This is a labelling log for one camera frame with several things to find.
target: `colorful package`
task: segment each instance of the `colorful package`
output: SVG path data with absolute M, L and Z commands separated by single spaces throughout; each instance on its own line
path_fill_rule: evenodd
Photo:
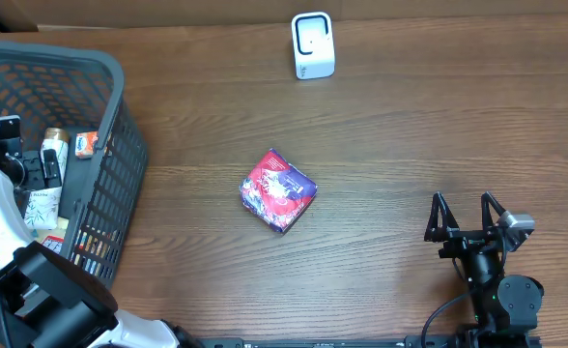
M 240 186 L 241 201 L 276 232 L 284 233 L 310 204 L 318 187 L 270 149 Z

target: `wooden table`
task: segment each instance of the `wooden table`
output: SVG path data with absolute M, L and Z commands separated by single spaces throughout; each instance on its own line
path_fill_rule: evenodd
M 295 79 L 289 24 L 0 35 L 99 49 L 150 164 L 112 288 L 120 307 L 197 336 L 418 334 L 464 291 L 423 242 L 432 194 L 464 228 L 479 197 L 530 212 L 507 272 L 546 288 L 546 346 L 568 346 L 568 15 L 334 24 L 331 78 Z M 239 183 L 269 148 L 319 195 L 284 237 Z M 432 333 L 472 320 L 468 304 Z

